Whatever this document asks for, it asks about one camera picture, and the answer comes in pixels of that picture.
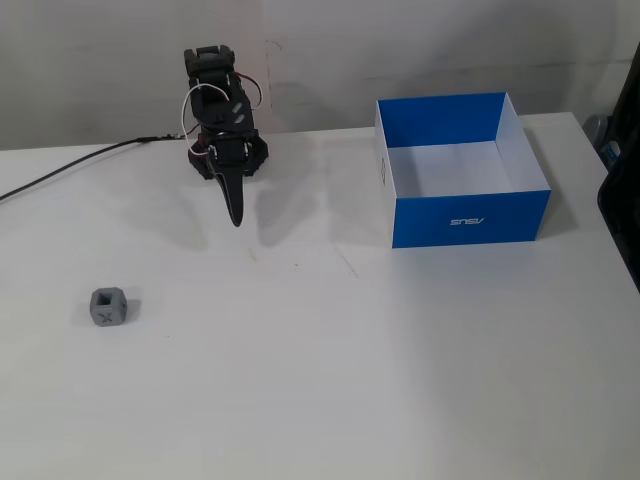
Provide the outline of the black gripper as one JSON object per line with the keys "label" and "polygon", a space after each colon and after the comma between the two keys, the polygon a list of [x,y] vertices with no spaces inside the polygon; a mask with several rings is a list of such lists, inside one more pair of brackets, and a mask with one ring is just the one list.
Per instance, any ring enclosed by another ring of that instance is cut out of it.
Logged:
{"label": "black gripper", "polygon": [[[239,87],[225,92],[212,84],[193,84],[191,110],[199,128],[191,165],[201,176],[216,177],[238,227],[244,216],[243,176],[256,172],[256,129],[248,97]],[[239,173],[222,173],[226,170]]]}

